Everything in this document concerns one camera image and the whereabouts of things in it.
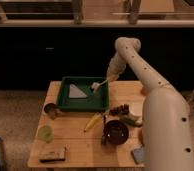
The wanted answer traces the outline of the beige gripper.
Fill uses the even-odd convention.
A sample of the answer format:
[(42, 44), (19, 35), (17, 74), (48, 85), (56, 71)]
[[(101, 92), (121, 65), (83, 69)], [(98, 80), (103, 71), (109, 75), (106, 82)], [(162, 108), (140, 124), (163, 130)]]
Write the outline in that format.
[(119, 76), (125, 71), (125, 69), (126, 62), (118, 53), (116, 53), (110, 60), (106, 77), (109, 81), (116, 81)]

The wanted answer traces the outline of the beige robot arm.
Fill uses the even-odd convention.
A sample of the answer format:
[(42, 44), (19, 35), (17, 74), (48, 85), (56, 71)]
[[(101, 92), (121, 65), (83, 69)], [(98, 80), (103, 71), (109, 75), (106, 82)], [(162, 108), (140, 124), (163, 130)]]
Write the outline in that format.
[(137, 38), (115, 40), (107, 76), (115, 81), (129, 65), (146, 91), (143, 102), (145, 171), (194, 171), (194, 151), (185, 98), (139, 54)]

